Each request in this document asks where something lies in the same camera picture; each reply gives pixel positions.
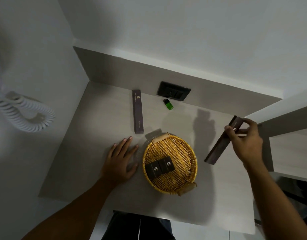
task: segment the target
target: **wicker basket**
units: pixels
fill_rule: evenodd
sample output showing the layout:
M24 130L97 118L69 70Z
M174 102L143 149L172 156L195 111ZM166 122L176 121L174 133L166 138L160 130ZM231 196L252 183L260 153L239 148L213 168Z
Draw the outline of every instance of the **wicker basket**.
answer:
M145 165L166 156L171 157L175 170L150 181ZM197 186L194 182L197 170L197 159L190 145L183 139L169 133L153 139L143 155L144 175L148 182L161 193L181 196L194 189Z

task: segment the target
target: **person's leg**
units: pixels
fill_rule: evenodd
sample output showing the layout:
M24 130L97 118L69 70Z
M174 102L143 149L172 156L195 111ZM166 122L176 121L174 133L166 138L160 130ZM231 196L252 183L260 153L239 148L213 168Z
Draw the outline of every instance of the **person's leg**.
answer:
M141 216L139 240L174 240L169 220Z
M139 234L139 226L139 215L116 211L110 220L102 240L137 240Z

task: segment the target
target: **basket handle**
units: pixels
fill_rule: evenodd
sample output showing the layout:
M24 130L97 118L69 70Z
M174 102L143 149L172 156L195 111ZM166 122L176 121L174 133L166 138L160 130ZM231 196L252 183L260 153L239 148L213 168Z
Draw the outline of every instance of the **basket handle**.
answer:
M161 136L158 136L158 137L155 138L155 139L152 139L151 141L152 141L153 144L155 144L155 143L157 143L158 141L162 141L162 140L168 138L169 136L170 136L169 133L165 133L165 134L163 134L163 135L161 135Z
M186 187L180 189L177 191L177 194L179 196L182 196L185 193L188 193L189 191L193 190L195 187L197 187L197 184L195 182L188 184Z

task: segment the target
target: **power outlet plate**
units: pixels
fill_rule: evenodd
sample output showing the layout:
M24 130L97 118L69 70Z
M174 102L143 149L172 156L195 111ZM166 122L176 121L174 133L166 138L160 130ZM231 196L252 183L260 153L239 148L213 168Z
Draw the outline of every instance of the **power outlet plate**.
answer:
M160 83L157 95L169 99L184 101L184 99L186 98L186 96L189 94L190 91L191 88L186 88L183 86L162 81Z

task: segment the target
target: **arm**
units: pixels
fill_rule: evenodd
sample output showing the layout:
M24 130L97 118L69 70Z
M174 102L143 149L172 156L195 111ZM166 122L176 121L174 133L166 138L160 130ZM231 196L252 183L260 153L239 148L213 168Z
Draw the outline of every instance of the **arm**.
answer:
M248 172L266 237L269 240L307 240L306 224L263 163L263 141L256 122L249 119L245 119L245 122L250 127L239 130L237 134L247 133L246 137L237 136L230 126L226 126L225 130Z
M22 240L88 240L108 195L117 185L130 179L137 169L138 165L135 164L129 172L126 170L130 157L138 149L136 145L127 152L131 141L132 137L129 137L128 140L123 139L119 145L114 144L95 185L41 222Z

